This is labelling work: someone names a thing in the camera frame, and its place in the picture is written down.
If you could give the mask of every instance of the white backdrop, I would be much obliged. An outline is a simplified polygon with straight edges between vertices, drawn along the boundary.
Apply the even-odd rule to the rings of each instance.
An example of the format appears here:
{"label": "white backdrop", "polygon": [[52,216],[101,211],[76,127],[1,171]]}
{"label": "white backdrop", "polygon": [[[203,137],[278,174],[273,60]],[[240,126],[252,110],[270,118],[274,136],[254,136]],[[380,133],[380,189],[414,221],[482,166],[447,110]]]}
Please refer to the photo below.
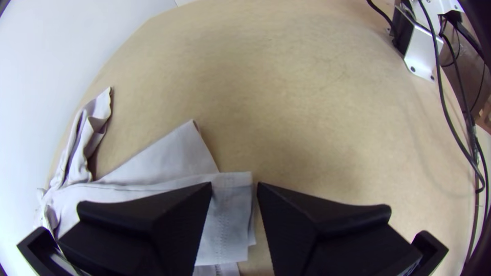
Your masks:
{"label": "white backdrop", "polygon": [[17,250],[32,231],[35,189],[99,69],[173,0],[13,0],[0,17],[0,263],[33,275]]}

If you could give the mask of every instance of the crumpled white fabric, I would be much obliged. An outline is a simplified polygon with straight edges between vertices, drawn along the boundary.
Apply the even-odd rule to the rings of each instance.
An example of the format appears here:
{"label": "crumpled white fabric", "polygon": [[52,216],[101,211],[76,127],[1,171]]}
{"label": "crumpled white fabric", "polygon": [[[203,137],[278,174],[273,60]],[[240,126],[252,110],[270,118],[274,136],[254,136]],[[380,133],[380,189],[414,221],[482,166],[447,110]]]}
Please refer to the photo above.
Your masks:
{"label": "crumpled white fabric", "polygon": [[80,201],[122,202],[211,181],[195,275],[238,275],[236,262],[247,260],[248,246],[255,244],[251,173],[219,173],[195,122],[189,121],[93,181],[87,158],[105,134],[110,94],[108,88],[78,112],[50,187],[42,190],[35,227],[59,238],[79,221]]}

